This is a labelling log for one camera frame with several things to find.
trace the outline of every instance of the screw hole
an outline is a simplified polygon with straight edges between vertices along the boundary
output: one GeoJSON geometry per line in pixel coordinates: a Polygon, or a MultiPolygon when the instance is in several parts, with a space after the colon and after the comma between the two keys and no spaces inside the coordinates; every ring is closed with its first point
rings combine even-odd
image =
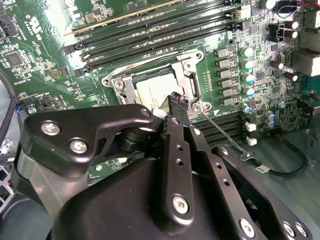
{"type": "Polygon", "coordinates": [[[180,146],[180,145],[177,145],[177,146],[176,146],[176,149],[178,149],[179,151],[182,151],[182,150],[183,150],[182,146],[180,146]]]}
{"type": "Polygon", "coordinates": [[[176,161],[176,164],[178,164],[179,166],[184,165],[184,163],[182,162],[182,160],[180,158],[177,158],[175,161],[176,161]]]}
{"type": "Polygon", "coordinates": [[[230,186],[230,183],[226,180],[226,179],[223,179],[223,183],[224,183],[224,185],[226,185],[226,186],[230,186]]]}

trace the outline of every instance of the screw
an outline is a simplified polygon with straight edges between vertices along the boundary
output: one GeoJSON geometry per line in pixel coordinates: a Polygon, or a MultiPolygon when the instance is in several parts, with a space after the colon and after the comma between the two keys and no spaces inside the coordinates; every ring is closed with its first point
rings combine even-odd
{"type": "Polygon", "coordinates": [[[291,237],[294,237],[296,235],[295,231],[292,229],[292,227],[289,225],[289,223],[284,221],[282,225],[291,237]]]}
{"type": "Polygon", "coordinates": [[[37,112],[37,109],[33,106],[29,107],[28,108],[28,113],[29,114],[35,114],[37,112]]]}
{"type": "Polygon", "coordinates": [[[295,223],[295,227],[296,229],[298,229],[298,231],[304,236],[304,237],[307,237],[308,234],[307,232],[304,230],[304,228],[299,224],[299,223],[295,223]]]}
{"type": "Polygon", "coordinates": [[[95,170],[97,170],[97,171],[101,171],[101,170],[102,170],[102,166],[101,166],[101,165],[97,165],[97,166],[95,166],[95,170]]]}
{"type": "Polygon", "coordinates": [[[60,133],[60,127],[52,122],[46,122],[41,125],[41,130],[44,134],[54,136],[60,133]]]}
{"type": "Polygon", "coordinates": [[[77,154],[83,154],[88,150],[87,144],[81,140],[74,140],[70,143],[70,149],[77,154]]]}
{"type": "Polygon", "coordinates": [[[115,81],[114,85],[115,85],[115,88],[118,90],[122,90],[125,86],[124,82],[121,80],[115,81]]]}
{"type": "Polygon", "coordinates": [[[200,134],[201,134],[200,130],[199,130],[199,129],[197,129],[197,128],[194,128],[194,129],[193,129],[193,131],[194,131],[194,132],[195,132],[195,134],[197,134],[197,135],[200,135],[200,134]]]}
{"type": "Polygon", "coordinates": [[[249,238],[253,238],[255,236],[255,230],[247,220],[241,219],[240,226],[249,238]]]}
{"type": "Polygon", "coordinates": [[[223,152],[225,155],[228,155],[228,154],[229,154],[228,150],[225,149],[224,147],[221,147],[221,150],[222,150],[222,152],[223,152]]]}
{"type": "Polygon", "coordinates": [[[172,198],[174,209],[180,214],[186,214],[188,212],[188,203],[182,196],[174,196],[172,198]]]}

